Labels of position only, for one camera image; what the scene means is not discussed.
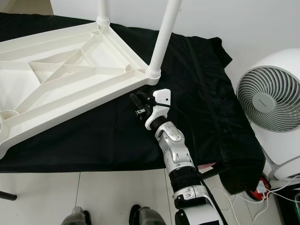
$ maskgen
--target fan grille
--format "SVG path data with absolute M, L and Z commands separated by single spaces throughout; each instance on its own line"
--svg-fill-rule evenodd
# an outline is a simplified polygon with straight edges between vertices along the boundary
M 282 70 L 263 67 L 249 71 L 240 80 L 237 95 L 246 115 L 264 129 L 280 132 L 300 125 L 300 84 Z M 269 112 L 255 106 L 257 95 L 274 102 Z

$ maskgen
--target white fan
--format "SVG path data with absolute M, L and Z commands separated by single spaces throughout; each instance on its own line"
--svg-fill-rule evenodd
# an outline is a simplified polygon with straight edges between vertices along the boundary
M 252 66 L 237 96 L 267 157 L 265 173 L 289 180 L 300 173 L 300 49 L 286 49 Z

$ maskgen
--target red object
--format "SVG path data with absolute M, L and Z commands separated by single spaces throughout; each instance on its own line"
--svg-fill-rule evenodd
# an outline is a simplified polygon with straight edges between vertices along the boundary
M 263 194 L 264 196 L 267 196 L 268 192 L 265 193 L 261 193 L 262 192 L 262 188 L 267 189 L 267 190 L 271 190 L 271 185 L 270 183 L 267 181 L 267 179 L 264 176 L 261 176 L 257 185 L 257 188 L 255 191 L 253 190 L 247 190 L 246 193 L 255 201 L 261 201 L 263 199 Z

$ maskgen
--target floor tile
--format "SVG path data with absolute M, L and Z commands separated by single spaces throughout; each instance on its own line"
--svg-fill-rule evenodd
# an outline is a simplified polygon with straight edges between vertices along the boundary
M 49 15 L 52 11 L 50 0 L 17 0 L 11 7 L 11 13 Z
M 247 194 L 244 194 L 244 197 L 245 199 L 253 201 Z M 249 202 L 247 204 L 253 219 L 259 212 L 261 212 L 267 206 L 266 201 L 260 204 L 253 204 Z M 282 225 L 280 213 L 278 211 L 274 195 L 270 195 L 268 209 L 263 214 L 257 217 L 255 225 Z
M 170 178 L 167 175 L 166 170 L 165 170 L 165 174 L 166 174 L 166 178 L 167 178 L 166 180 L 167 180 L 167 190 L 168 190 L 169 202 L 170 202 L 171 220 L 172 220 L 172 225 L 175 225 L 174 216 L 178 210 L 174 207 L 173 198 L 172 198 L 173 190 L 172 190 L 172 186 L 170 183 Z M 210 189 L 219 188 L 219 189 L 223 190 L 224 192 L 226 192 L 226 190 L 223 188 L 223 185 L 221 183 L 219 176 L 213 176 L 211 178 L 208 178 L 205 180 L 205 183 L 207 184 L 207 186 Z M 229 204 L 227 198 L 220 191 L 214 190 L 214 191 L 212 191 L 212 194 L 214 195 L 220 209 L 225 210 L 230 207 L 230 204 Z M 229 196 L 229 199 L 231 201 L 233 201 L 234 196 Z M 234 209 L 235 209 L 237 219 L 241 225 L 251 225 L 252 219 L 251 219 L 251 215 L 249 213 L 249 210 L 248 210 L 248 207 L 247 207 L 245 201 L 237 198 L 234 202 Z M 223 212 L 223 215 L 229 225 L 237 225 L 237 223 L 234 219 L 232 210 Z
M 0 191 L 18 196 L 0 199 L 0 224 L 61 224 L 75 206 L 78 181 L 78 172 L 0 174 Z
M 90 212 L 94 225 L 127 225 L 134 204 L 151 207 L 171 224 L 163 169 L 81 173 L 76 205 Z

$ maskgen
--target black cloth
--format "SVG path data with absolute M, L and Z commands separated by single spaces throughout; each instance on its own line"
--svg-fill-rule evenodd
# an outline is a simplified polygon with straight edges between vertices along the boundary
M 60 16 L 0 14 L 0 40 L 90 22 Z M 149 64 L 158 31 L 117 24 L 111 27 Z M 137 90 L 171 90 L 171 104 L 193 123 L 199 164 L 225 166 L 228 171 L 220 174 L 221 181 L 229 192 L 236 193 L 256 187 L 265 158 L 225 74 L 224 67 L 230 61 L 219 38 L 172 34 L 158 84 Z M 11 147 L 0 162 L 0 170 L 47 173 L 164 168 L 153 133 L 145 129 L 134 111 L 129 93 L 125 94 Z M 185 118 L 172 109 L 168 118 L 192 149 Z

